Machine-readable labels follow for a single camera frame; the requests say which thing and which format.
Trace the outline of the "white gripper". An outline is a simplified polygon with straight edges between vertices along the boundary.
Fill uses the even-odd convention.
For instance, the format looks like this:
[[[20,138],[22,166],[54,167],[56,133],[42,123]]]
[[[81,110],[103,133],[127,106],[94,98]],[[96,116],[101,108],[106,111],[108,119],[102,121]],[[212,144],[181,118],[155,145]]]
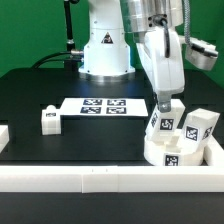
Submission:
[[[169,29],[170,56],[165,57],[165,34],[162,28],[139,34],[136,43],[141,64],[157,95],[161,113],[171,111],[171,98],[184,90],[185,79],[179,36]]]

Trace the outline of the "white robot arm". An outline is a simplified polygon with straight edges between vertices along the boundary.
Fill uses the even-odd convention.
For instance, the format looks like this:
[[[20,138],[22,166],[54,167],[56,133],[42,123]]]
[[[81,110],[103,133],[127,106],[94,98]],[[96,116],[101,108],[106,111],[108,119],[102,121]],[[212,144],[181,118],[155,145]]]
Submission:
[[[90,38],[79,72],[99,82],[134,71],[125,35],[133,35],[139,58],[160,112],[171,110],[171,98],[184,90],[180,38],[182,0],[88,0]]]

